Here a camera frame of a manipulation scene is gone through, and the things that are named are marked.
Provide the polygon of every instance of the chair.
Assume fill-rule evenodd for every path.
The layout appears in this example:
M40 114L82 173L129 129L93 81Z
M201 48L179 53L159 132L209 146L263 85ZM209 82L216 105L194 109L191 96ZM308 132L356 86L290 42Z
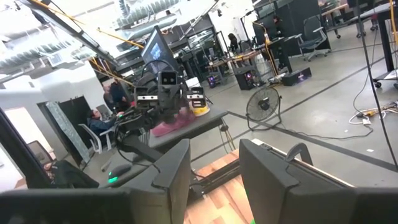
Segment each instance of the chair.
M49 162L53 161L50 154L45 150L45 148L38 141L32 141L31 143L28 143L27 146L33 152L36 159L38 159L42 165L46 165Z
M91 136L90 142L93 146L93 150L98 152L98 154L102 153L102 144L100 138L85 124L79 124L87 133Z
M304 36L305 40L302 39L302 34L295 36L298 41L298 46L300 47L300 52L304 56L303 49L313 50L304 60L311 61L313 56L324 55L327 56L328 51L317 50L317 47L327 40L326 34L323 32L323 27L321 26L320 16L312 16L304 20Z

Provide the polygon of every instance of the man sitting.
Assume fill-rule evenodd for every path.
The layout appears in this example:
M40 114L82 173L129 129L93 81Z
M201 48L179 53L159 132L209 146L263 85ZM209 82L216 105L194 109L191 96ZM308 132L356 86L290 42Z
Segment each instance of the man sitting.
M101 113L98 110L91 110L88 112L87 126L99 137L101 142L105 144L106 136L100 136L100 134L112 128L116 122L116 118L122 114L123 112L119 112L115 118L110 119L108 122L104 122L101 120Z

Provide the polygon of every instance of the stand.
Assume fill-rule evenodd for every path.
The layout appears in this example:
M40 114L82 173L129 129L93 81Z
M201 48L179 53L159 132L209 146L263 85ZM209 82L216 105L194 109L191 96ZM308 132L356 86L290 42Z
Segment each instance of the stand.
M250 129L250 131L268 131L274 127L276 127L278 124L282 123L282 118L280 117L280 101L282 99L282 96L279 96L279 103L278 103L278 113L276 113L276 116L278 117L279 121L276 124L273 124L271 127L268 128L262 128L262 129L254 129L252 127L250 127L250 118L249 115L246 114L246 120L248 121L248 128Z

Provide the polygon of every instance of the green light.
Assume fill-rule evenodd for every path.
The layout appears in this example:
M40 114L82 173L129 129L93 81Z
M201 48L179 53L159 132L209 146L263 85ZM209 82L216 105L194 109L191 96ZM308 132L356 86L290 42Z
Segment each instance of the green light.
M118 180L118 177L113 177L113 178L109 179L108 182L109 183L113 183L113 182L115 182L117 180Z

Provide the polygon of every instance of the electric fan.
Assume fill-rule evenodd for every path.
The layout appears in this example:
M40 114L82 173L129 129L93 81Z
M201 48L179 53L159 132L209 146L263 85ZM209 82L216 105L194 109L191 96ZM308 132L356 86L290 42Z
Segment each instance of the electric fan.
M277 126L282 122L280 118L280 100L278 91L273 87L264 87L257 92L255 92L248 102L246 107L246 118L248 120L248 127L251 131L267 131L271 128ZM276 113L279 118L279 122L266 129L253 129L250 127L250 121L264 121L269 118L273 113L275 113L278 107L278 112Z

